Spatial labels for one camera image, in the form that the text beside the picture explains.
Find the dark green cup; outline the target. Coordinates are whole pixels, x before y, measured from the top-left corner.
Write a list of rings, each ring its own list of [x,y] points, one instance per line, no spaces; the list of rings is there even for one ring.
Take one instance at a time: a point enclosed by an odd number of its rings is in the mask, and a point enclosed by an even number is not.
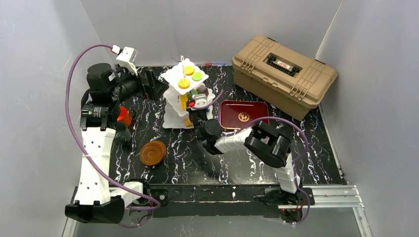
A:
[[[124,124],[116,128],[114,141],[118,145],[128,144],[131,142],[131,139],[132,139],[131,132]]]

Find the green round macaron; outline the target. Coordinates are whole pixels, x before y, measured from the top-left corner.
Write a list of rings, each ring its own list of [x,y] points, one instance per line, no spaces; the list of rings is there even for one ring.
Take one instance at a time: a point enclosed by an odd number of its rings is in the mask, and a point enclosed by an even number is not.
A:
[[[203,79],[203,74],[201,72],[194,72],[192,74],[192,80],[193,81],[201,81]]]

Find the chocolate swirl roll cake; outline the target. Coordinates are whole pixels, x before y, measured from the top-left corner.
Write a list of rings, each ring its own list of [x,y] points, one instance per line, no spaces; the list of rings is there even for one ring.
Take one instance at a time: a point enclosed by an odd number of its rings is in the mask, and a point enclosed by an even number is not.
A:
[[[209,89],[205,85],[200,85],[196,88],[199,94],[209,95]]]

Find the orange plastic cup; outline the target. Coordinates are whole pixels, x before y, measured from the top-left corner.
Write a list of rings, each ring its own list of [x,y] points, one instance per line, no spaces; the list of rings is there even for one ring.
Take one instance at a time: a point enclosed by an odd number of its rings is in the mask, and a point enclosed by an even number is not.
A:
[[[120,106],[120,114],[117,118],[117,122],[122,122],[126,127],[129,127],[135,116],[136,112],[134,110],[128,110],[126,107]]]

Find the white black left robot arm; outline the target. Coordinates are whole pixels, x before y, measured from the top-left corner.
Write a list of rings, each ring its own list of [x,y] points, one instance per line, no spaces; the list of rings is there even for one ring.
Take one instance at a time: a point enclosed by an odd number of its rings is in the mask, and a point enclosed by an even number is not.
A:
[[[109,166],[114,141],[131,140],[128,125],[119,119],[120,104],[137,96],[158,100],[168,89],[152,69],[145,74],[127,68],[98,63],[87,70],[89,85],[81,99],[82,168],[79,184],[65,215],[82,223],[122,221],[125,209],[134,200],[146,198],[143,182],[134,180],[110,190]]]

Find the yellow decorated cake slice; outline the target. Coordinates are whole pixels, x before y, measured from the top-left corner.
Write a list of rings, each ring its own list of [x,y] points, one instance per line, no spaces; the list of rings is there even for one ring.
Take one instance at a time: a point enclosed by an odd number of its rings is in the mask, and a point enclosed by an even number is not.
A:
[[[188,102],[188,94],[183,94],[179,96],[180,98],[180,105],[183,111],[187,109],[187,102]]]

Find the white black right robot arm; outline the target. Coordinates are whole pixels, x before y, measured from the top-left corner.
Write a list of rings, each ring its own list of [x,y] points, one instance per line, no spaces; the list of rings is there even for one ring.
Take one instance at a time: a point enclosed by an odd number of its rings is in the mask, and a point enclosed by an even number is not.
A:
[[[203,109],[188,109],[188,113],[192,118],[195,137],[203,142],[208,153],[221,155],[235,150],[249,150],[265,165],[274,169],[282,191],[297,194],[302,190],[295,168],[296,161],[292,159],[291,139],[266,121],[281,121],[300,133],[305,146],[305,152],[297,158],[300,160],[307,155],[308,139],[296,124],[279,117],[260,117],[238,131],[224,133],[218,120],[208,119]]]

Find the brown round wooden lid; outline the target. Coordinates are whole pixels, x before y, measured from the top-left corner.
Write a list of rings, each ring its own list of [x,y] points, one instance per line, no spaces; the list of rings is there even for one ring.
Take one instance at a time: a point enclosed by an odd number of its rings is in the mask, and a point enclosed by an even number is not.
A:
[[[140,160],[146,166],[154,166],[163,161],[167,156],[165,144],[159,140],[145,144],[140,150]]]

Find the white three-tier cake stand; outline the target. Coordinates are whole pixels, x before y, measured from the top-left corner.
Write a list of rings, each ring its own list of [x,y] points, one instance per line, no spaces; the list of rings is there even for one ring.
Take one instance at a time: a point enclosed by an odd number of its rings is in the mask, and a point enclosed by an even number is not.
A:
[[[163,128],[193,128],[189,114],[193,109],[189,109],[189,105],[202,108],[215,98],[213,90],[204,84],[209,75],[190,59],[181,56],[177,65],[162,73],[161,77],[169,84],[163,94],[166,100]]]

